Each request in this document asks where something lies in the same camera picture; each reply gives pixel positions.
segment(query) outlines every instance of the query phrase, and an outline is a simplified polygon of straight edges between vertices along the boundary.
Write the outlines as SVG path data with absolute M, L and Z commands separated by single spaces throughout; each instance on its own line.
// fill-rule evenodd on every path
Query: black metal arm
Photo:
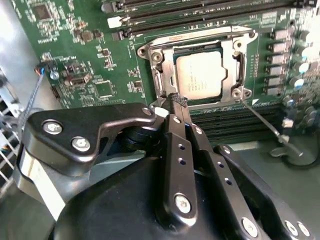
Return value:
M 53 239 L 315 239 L 236 152 L 212 149 L 183 98 L 171 95 L 162 107 L 171 114 L 157 117 L 132 103 L 28 119 L 16 178 L 33 182 L 49 209 L 55 205 L 43 182 L 57 192 L 63 203 L 54 212 Z M 136 149 L 146 157 L 90 186 L 100 154 Z M 72 194 L 59 185 L 62 178 Z

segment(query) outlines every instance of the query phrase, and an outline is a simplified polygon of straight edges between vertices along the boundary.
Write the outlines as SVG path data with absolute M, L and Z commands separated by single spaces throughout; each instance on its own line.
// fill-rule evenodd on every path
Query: integrated circuit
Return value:
M 114 96 L 113 86 L 109 80 L 96 82 L 94 84 L 99 98 L 110 98 Z
M 38 20 L 48 20 L 52 18 L 46 3 L 33 6 L 32 11 Z
M 190 100 L 219 96 L 222 80 L 227 75 L 221 66 L 221 57 L 218 51 L 178 57 L 176 68 L 180 94 Z
M 102 55 L 105 56 L 105 57 L 109 57 L 110 56 L 109 50 L 107 48 L 106 49 L 102 49 Z
M 81 39 L 84 41 L 84 42 L 91 42 L 93 39 L 94 39 L 94 35 L 91 31 L 83 31 L 81 33 Z

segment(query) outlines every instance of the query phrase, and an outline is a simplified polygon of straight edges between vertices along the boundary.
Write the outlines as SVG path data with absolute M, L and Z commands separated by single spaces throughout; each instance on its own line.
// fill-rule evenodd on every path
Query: capacitor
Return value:
M 301 88 L 305 83 L 305 80 L 303 80 L 301 77 L 294 76 L 291 78 L 289 84 L 293 86 L 295 89 Z
M 310 106 L 305 110 L 304 113 L 311 118 L 315 118 L 317 115 L 317 112 L 318 111 L 313 106 Z
M 311 55 L 312 48 L 311 47 L 306 47 L 306 46 L 299 46 L 296 49 L 296 54 L 303 58 L 307 58 L 308 56 Z
M 307 44 L 313 43 L 315 40 L 315 34 L 308 30 L 303 30 L 299 38 Z
M 311 116 L 305 116 L 303 118 L 303 122 L 307 125 L 307 127 L 311 127 L 315 123 L 315 118 Z
M 295 101 L 289 95 L 285 96 L 282 102 L 287 108 L 292 107 L 295 104 Z
M 298 71 L 301 74 L 304 74 L 306 71 L 309 70 L 310 64 L 307 62 L 297 62 L 294 64 L 293 69 Z

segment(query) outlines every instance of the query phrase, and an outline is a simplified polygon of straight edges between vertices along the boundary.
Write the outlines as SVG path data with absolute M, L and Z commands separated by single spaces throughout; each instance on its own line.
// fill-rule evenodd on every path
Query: chip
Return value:
M 110 52 L 108 49 L 103 49 L 102 50 L 102 55 L 105 56 L 105 57 L 108 57 L 110 55 Z
M 135 88 L 142 88 L 142 82 L 141 81 L 135 81 L 133 83 L 133 85 L 134 85 Z
M 91 31 L 83 31 L 81 33 L 81 38 L 85 42 L 91 42 L 94 39 L 94 36 Z
M 39 20 L 47 20 L 52 17 L 46 4 L 34 6 L 32 9 L 34 14 L 36 15 L 36 18 Z
M 222 80 L 227 75 L 226 69 L 221 66 L 221 59 L 218 51 L 178 57 L 176 69 L 179 93 L 189 100 L 219 96 Z

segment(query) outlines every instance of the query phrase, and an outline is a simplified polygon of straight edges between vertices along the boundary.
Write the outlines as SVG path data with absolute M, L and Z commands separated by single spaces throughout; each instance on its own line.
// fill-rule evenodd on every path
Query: green circuit board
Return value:
M 49 74 L 48 79 L 63 108 L 132 102 L 149 105 L 156 100 L 150 64 L 137 56 L 137 49 L 163 35 L 208 28 L 208 25 L 198 24 L 114 41 L 111 33 L 115 30 L 109 29 L 109 16 L 101 10 L 103 2 L 100 0 L 11 1 L 39 60 L 56 61 L 59 79 L 52 79 Z M 280 94 L 266 94 L 266 58 L 271 54 L 268 46 L 275 43 L 270 31 L 285 29 L 293 23 L 297 30 L 301 29 L 315 15 L 313 9 L 281 8 L 210 24 L 209 28 L 228 24 L 260 31 L 258 38 L 247 47 L 245 87 L 252 90 L 249 100 L 253 104 L 279 103 L 283 96 L 293 91 L 292 87 L 284 84 Z M 90 74 L 85 85 L 65 84 L 64 70 L 71 62 L 76 62 Z

